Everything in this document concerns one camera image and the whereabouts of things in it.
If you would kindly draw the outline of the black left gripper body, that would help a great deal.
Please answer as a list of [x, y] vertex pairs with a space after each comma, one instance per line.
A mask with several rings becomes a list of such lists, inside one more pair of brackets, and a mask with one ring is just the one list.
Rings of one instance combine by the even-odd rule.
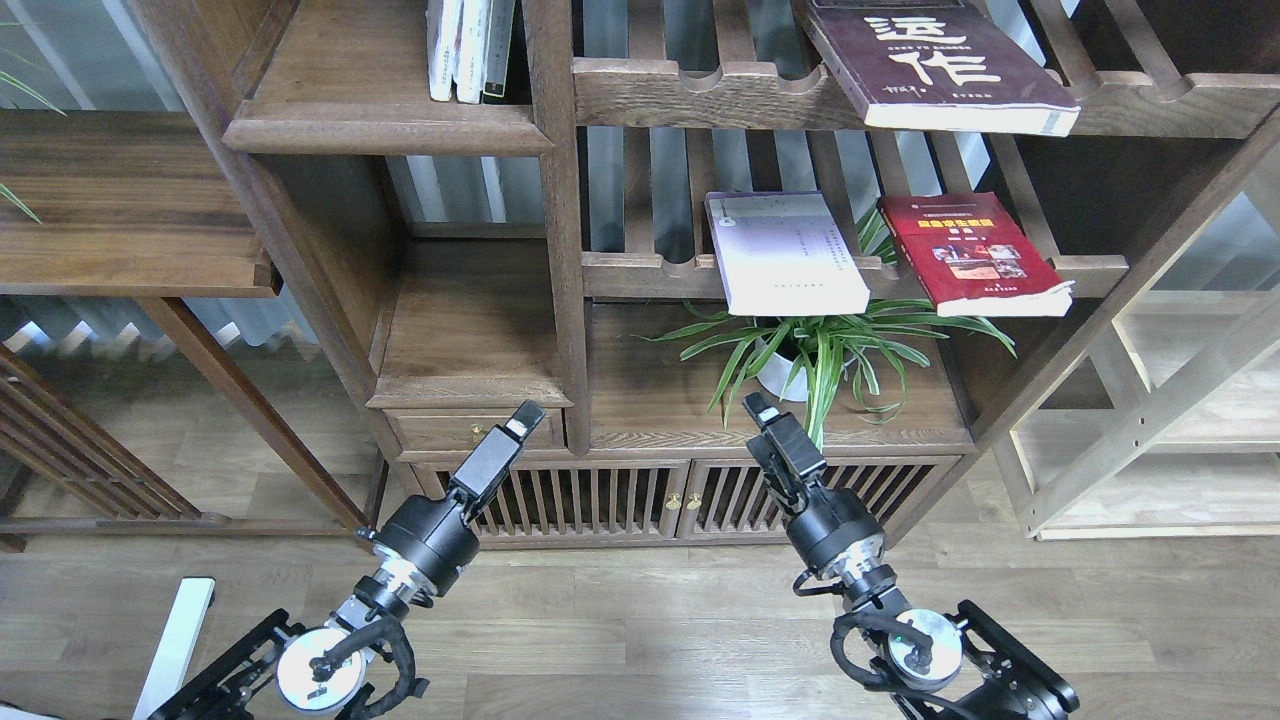
[[381, 566], [374, 580], [399, 600], [442, 597], [457, 582], [479, 550], [470, 523], [484, 510], [499, 486], [494, 469], [460, 468], [445, 497], [408, 497], [380, 530], [358, 528], [372, 542]]

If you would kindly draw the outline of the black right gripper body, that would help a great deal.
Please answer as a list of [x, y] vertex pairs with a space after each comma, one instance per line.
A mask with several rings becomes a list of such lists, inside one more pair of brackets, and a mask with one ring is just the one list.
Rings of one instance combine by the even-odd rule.
[[820, 451], [809, 439], [783, 445], [751, 439], [748, 450], [808, 571], [822, 579], [837, 577], [845, 585], [868, 585], [865, 577], [883, 557], [884, 532], [852, 491], [826, 486]]

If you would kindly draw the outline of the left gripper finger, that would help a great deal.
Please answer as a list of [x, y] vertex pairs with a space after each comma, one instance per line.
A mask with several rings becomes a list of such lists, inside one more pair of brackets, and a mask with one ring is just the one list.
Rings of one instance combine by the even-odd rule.
[[524, 401], [502, 425], [494, 425], [452, 475], [452, 489], [466, 501], [492, 501], [521, 455], [530, 434], [545, 413], [534, 401]]

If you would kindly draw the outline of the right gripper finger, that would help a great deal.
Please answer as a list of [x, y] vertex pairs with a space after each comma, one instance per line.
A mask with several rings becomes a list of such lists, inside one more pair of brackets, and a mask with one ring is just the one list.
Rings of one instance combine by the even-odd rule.
[[759, 427], [759, 434], [746, 443], [748, 451], [773, 489], [799, 489], [823, 473], [826, 457], [795, 415], [780, 411], [759, 392], [748, 395], [742, 405]]

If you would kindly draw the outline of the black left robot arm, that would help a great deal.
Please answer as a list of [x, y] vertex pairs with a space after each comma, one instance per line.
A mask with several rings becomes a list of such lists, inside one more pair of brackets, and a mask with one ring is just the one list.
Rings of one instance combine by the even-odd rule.
[[276, 610], [159, 705], [154, 717], [247, 719], [247, 703], [265, 684], [297, 714], [339, 719], [379, 717], [421, 697], [429, 682], [417, 673], [404, 618], [413, 606], [431, 607], [472, 562], [479, 538], [471, 523], [544, 416], [534, 401], [522, 402], [484, 436], [442, 498], [413, 495], [383, 528], [360, 528], [380, 566], [323, 625], [293, 624]]

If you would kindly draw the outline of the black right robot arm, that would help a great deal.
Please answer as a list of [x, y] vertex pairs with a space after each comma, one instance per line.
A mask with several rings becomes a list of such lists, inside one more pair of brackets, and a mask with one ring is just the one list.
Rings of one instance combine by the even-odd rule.
[[829, 650], [849, 678], [909, 719], [1065, 719], [1079, 708], [1070, 684], [972, 601], [952, 614], [913, 607], [883, 560], [882, 525], [851, 489], [827, 487], [799, 420], [759, 393], [744, 406], [760, 430], [748, 448], [805, 565], [795, 594], [817, 577], [820, 593], [844, 598]]

